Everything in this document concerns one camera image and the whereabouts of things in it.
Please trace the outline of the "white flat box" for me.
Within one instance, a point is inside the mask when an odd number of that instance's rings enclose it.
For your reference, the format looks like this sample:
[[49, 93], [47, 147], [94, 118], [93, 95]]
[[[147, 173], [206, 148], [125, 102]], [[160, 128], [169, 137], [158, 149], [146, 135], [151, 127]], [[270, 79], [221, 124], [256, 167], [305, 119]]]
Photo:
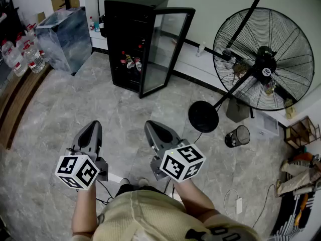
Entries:
[[253, 127], [260, 138], [273, 138], [279, 136], [278, 121], [263, 111], [253, 110], [251, 119]]

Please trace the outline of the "curved wooden platform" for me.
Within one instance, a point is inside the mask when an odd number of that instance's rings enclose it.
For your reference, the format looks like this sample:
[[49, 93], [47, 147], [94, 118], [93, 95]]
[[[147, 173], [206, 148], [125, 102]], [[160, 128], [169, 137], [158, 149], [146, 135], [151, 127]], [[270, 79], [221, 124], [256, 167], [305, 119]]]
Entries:
[[23, 76], [14, 76], [0, 96], [0, 145], [9, 150], [21, 119], [38, 88], [53, 68], [34, 73], [28, 69]]

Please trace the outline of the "black mesh wastebasket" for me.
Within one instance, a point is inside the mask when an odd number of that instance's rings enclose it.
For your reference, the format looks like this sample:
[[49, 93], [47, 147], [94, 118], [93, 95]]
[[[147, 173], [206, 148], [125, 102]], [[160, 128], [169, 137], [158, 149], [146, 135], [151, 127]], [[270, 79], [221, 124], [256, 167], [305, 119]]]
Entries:
[[244, 125], [238, 126], [225, 136], [225, 144], [229, 148], [246, 145], [250, 141], [250, 131]]

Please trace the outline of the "person's cream knit shirt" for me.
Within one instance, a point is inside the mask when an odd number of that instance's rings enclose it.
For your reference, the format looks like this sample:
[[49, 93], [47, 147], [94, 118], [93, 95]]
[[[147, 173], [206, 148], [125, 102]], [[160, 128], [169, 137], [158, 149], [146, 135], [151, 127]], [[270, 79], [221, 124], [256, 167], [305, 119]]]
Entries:
[[113, 199], [98, 217], [92, 237], [71, 241], [260, 241], [255, 230], [225, 215], [205, 222], [188, 215], [184, 206], [158, 192], [126, 192]]

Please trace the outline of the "wooden rack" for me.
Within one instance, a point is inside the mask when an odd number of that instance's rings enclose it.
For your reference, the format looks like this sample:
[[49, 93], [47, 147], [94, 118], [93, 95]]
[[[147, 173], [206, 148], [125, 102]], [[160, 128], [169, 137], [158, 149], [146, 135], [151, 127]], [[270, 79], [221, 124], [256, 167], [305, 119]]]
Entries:
[[320, 126], [319, 124], [314, 125], [308, 116], [285, 129], [284, 141], [294, 149], [299, 149], [317, 140], [321, 140]]

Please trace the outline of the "large black floor fan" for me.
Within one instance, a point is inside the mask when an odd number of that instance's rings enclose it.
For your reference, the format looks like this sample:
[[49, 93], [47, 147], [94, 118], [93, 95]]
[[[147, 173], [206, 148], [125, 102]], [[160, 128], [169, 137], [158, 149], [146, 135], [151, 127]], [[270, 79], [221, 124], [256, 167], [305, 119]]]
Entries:
[[[216, 33], [213, 49], [222, 54], [249, 9], [228, 17]], [[302, 29], [286, 15], [255, 8], [230, 48], [231, 58], [213, 57], [227, 95], [262, 111], [285, 109], [300, 101], [314, 77], [311, 45]]]

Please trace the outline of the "blue marbled cabinet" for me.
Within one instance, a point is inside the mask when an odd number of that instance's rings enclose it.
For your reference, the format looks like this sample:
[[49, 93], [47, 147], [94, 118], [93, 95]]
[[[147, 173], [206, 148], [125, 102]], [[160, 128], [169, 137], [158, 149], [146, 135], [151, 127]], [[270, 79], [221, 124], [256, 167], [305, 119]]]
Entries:
[[36, 26], [35, 33], [55, 70], [74, 75], [92, 53], [85, 7], [54, 12]]

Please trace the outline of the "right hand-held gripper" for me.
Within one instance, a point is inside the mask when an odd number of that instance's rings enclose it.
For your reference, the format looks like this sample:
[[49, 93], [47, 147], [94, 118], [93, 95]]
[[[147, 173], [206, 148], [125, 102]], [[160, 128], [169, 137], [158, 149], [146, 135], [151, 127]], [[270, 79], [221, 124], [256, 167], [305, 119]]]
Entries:
[[161, 158], [160, 169], [177, 182], [183, 182], [196, 176], [206, 157], [187, 139], [182, 139], [166, 125], [148, 120], [144, 130], [149, 146], [155, 156]]

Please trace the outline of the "person's black trousers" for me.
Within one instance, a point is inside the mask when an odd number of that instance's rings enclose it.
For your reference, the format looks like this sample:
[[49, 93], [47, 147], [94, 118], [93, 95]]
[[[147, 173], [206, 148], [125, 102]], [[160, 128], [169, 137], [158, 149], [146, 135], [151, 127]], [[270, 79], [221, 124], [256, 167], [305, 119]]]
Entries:
[[124, 185], [120, 186], [120, 189], [117, 192], [117, 194], [115, 195], [115, 197], [117, 197], [123, 193], [126, 193], [126, 192], [139, 191], [139, 190], [148, 190], [148, 191], [153, 191], [153, 192], [157, 192], [157, 193], [162, 193], [161, 191], [157, 190], [156, 188], [154, 188], [150, 185], [134, 186], [131, 184], [124, 184]]

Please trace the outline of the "grey plastic container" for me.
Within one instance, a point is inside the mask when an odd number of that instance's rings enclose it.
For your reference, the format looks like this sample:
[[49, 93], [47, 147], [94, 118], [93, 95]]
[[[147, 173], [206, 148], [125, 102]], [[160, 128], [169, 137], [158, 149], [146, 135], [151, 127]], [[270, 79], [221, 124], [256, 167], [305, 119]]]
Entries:
[[226, 117], [235, 123], [239, 123], [250, 116], [250, 108], [236, 99], [230, 99], [226, 111]]

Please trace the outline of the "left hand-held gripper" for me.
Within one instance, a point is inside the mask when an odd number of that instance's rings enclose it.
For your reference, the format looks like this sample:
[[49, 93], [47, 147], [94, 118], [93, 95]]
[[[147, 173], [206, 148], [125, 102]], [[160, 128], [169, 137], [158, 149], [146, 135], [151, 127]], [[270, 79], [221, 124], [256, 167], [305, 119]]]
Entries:
[[69, 188], [88, 190], [100, 172], [96, 166], [102, 145], [102, 125], [94, 120], [76, 134], [59, 158], [55, 175]]

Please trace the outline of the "black shelf unit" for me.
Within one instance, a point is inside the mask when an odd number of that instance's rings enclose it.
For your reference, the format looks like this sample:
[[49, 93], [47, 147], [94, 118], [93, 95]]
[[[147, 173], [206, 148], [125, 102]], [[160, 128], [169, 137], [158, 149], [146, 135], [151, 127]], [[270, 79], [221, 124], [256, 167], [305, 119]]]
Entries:
[[19, 33], [23, 33], [23, 25], [12, 0], [0, 0], [0, 44], [4, 39], [14, 44]]

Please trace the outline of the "large cardboard sheet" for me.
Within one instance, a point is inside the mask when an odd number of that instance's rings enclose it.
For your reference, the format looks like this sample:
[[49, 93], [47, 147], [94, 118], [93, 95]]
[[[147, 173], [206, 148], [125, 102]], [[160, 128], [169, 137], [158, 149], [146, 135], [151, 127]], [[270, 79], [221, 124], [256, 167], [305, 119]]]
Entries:
[[79, 0], [51, 0], [53, 11], [57, 11], [60, 9], [71, 9], [80, 7]]

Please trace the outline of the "black side holder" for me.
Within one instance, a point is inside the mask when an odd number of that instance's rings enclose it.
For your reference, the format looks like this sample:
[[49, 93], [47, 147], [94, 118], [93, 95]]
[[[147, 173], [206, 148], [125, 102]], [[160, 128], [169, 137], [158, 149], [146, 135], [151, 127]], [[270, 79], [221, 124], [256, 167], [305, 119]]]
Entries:
[[104, 23], [104, 29], [100, 29], [100, 34], [102, 37], [106, 38], [106, 23], [105, 23], [105, 15], [101, 15], [99, 17], [99, 23]]

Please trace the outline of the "group of clear water bottles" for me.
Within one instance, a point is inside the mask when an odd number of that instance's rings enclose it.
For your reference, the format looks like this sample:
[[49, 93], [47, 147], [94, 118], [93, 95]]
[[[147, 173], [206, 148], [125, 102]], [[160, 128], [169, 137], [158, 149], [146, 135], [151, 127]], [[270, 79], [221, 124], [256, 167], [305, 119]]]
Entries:
[[15, 44], [7, 39], [1, 44], [5, 63], [18, 77], [23, 76], [27, 69], [39, 73], [45, 67], [45, 52], [39, 45], [35, 26], [35, 24], [28, 25], [26, 35], [19, 33]]

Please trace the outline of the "black white striped rug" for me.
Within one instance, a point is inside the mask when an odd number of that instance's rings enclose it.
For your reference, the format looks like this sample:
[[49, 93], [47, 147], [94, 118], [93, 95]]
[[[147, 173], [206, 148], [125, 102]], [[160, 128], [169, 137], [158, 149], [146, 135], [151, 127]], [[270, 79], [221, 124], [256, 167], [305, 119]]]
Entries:
[[282, 196], [280, 211], [268, 241], [291, 241], [302, 232], [310, 217], [315, 192]]

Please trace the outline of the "person's left forearm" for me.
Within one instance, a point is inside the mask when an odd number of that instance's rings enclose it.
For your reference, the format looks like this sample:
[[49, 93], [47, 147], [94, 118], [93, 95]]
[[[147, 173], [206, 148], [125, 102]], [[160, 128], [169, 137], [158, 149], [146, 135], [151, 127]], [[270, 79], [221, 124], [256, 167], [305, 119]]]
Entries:
[[71, 230], [73, 236], [84, 235], [92, 237], [97, 227], [96, 186], [92, 184], [89, 190], [78, 191]]

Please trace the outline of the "person's right forearm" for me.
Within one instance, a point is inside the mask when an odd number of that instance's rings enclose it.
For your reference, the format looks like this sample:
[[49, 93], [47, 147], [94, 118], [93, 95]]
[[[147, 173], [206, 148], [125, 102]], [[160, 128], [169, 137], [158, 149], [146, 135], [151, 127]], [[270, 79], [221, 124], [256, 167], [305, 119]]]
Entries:
[[174, 188], [188, 215], [197, 218], [201, 222], [205, 222], [210, 217], [220, 214], [209, 197], [191, 179], [180, 183], [174, 181]]

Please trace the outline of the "black slanted pole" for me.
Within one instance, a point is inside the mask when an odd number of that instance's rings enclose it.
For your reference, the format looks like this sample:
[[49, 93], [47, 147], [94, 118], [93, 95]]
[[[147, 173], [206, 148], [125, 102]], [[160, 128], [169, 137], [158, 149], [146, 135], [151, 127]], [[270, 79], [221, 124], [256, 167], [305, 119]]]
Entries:
[[240, 34], [240, 32], [242, 31], [242, 29], [244, 28], [244, 26], [246, 25], [247, 21], [249, 20], [250, 16], [252, 15], [252, 13], [254, 12], [255, 8], [257, 7], [258, 3], [260, 0], [254, 0], [253, 4], [251, 5], [251, 7], [249, 8], [246, 16], [244, 17], [244, 19], [242, 20], [241, 24], [239, 25], [238, 29], [236, 30], [236, 32], [234, 33], [234, 35], [231, 37], [230, 41], [228, 42], [225, 50], [223, 51], [222, 54], [216, 52], [213, 49], [213, 57], [219, 57], [225, 61], [229, 61], [231, 58], [231, 52], [230, 52], [230, 48], [231, 46], [234, 44], [235, 40], [237, 39], [238, 35]]

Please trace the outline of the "black mini fridge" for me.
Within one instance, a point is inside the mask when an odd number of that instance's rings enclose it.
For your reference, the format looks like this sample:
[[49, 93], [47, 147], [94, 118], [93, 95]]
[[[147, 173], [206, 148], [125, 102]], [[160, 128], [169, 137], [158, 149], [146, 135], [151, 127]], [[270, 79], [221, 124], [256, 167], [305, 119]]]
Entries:
[[121, 52], [143, 63], [143, 53], [152, 21], [152, 12], [165, 8], [169, 0], [105, 0], [107, 48], [113, 84], [139, 93], [141, 75], [116, 69]]

